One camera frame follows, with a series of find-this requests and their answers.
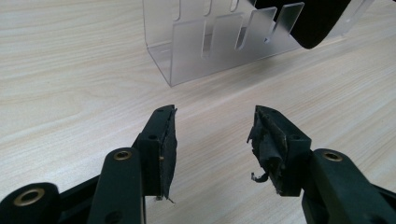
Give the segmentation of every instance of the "acrylic holder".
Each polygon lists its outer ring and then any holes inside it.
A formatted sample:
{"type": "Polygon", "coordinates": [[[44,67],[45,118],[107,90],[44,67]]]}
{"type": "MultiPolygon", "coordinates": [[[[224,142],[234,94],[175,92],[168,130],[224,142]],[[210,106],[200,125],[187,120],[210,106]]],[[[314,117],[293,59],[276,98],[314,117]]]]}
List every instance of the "acrylic holder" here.
{"type": "MultiPolygon", "coordinates": [[[[373,2],[351,0],[328,38],[346,33],[373,2]]],[[[283,6],[276,22],[275,7],[248,0],[143,4],[148,52],[170,86],[301,47],[290,31],[304,3],[283,6]]]]}

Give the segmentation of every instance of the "wooden table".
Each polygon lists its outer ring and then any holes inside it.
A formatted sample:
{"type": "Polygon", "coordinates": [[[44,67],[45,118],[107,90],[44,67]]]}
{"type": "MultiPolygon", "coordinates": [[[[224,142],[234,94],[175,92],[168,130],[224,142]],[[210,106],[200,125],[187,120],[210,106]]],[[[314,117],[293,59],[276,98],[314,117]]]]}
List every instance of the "wooden table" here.
{"type": "Polygon", "coordinates": [[[142,2],[0,3],[0,198],[35,182],[60,192],[98,175],[151,112],[175,104],[171,198],[148,223],[304,223],[246,144],[255,105],[285,114],[312,148],[346,153],[396,191],[396,4],[377,0],[345,36],[170,88],[144,40],[142,2]]]}

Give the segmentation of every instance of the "black plastic arm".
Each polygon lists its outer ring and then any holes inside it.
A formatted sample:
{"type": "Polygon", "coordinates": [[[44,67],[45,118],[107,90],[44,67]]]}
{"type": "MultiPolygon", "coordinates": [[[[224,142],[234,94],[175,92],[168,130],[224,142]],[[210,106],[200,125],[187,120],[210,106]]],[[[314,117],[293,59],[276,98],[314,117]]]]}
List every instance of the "black plastic arm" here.
{"type": "Polygon", "coordinates": [[[132,147],[107,154],[102,173],[59,194],[51,183],[10,193],[1,224],[146,223],[145,196],[169,198],[176,166],[176,109],[156,109],[132,147]]]}
{"type": "MultiPolygon", "coordinates": [[[[256,106],[253,154],[281,196],[299,196],[313,223],[396,223],[396,195],[372,185],[352,160],[311,140],[278,111],[256,106]]],[[[265,178],[256,178],[263,182],[265,178]]]]}

